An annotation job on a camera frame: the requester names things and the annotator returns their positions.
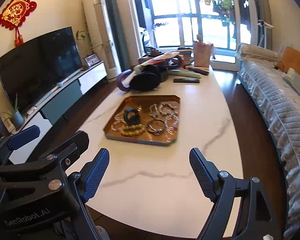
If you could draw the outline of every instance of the white marble tabletop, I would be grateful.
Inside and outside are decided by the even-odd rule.
[[[89,135],[88,150],[68,170],[80,171],[100,148],[110,163],[88,206],[127,225],[176,237],[196,238],[213,203],[206,198],[189,163],[198,147],[221,171],[243,178],[234,124],[212,69],[200,84],[173,83],[169,76],[157,90],[142,95],[180,97],[178,139],[170,146],[151,146],[106,139],[103,127],[125,97],[116,88],[80,127]],[[224,237],[232,235],[240,200],[234,200]]]

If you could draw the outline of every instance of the remote control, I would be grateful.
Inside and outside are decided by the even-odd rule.
[[[205,75],[205,76],[209,75],[209,71],[206,71],[206,70],[203,70],[203,69],[197,69],[197,68],[191,67],[191,68],[189,68],[189,70],[193,71],[195,73],[199,73],[199,74]]]
[[[197,78],[174,78],[174,83],[200,83],[200,80]]]

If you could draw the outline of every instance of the flat screen tv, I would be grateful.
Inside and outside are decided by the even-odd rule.
[[[53,31],[16,47],[0,58],[0,79],[10,102],[18,94],[25,112],[82,67],[72,28]]]

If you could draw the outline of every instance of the copper tray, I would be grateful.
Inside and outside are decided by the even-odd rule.
[[[166,102],[169,102],[173,106],[177,106],[176,111],[178,112],[177,116],[179,116],[180,98],[175,95],[130,96],[125,98],[103,129],[106,138],[110,140],[141,143],[141,144],[151,144],[151,145],[159,145],[159,146],[170,145],[171,143],[177,140],[178,126],[173,131],[164,130],[160,135],[151,134],[146,131],[141,135],[134,136],[134,137],[123,136],[119,132],[111,130],[111,125],[115,121],[114,117],[116,116],[116,114],[121,113],[126,108],[132,107],[135,109],[140,109],[139,114],[141,117],[141,123],[143,125],[146,125],[149,121],[153,120],[153,118],[149,116],[150,113],[149,107],[153,104],[157,104],[159,107],[159,105]],[[165,116],[162,116],[159,113],[157,118],[164,120]],[[172,125],[172,122],[173,122],[172,120],[169,121],[168,125]]]

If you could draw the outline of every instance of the dark brown floor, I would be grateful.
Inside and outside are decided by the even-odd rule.
[[[248,93],[241,84],[237,84],[237,73],[230,71],[214,71],[214,73],[225,95],[236,129],[244,178],[249,179],[253,176],[260,178],[283,233],[287,212],[285,181],[270,133]],[[39,148],[43,151],[54,147],[74,134],[114,88],[115,84],[110,83],[97,85],[91,89],[65,114],[64,119],[53,126],[37,147],[35,155],[42,153]],[[91,208],[89,210],[95,224],[104,227],[111,240],[185,239],[149,233],[117,222]]]

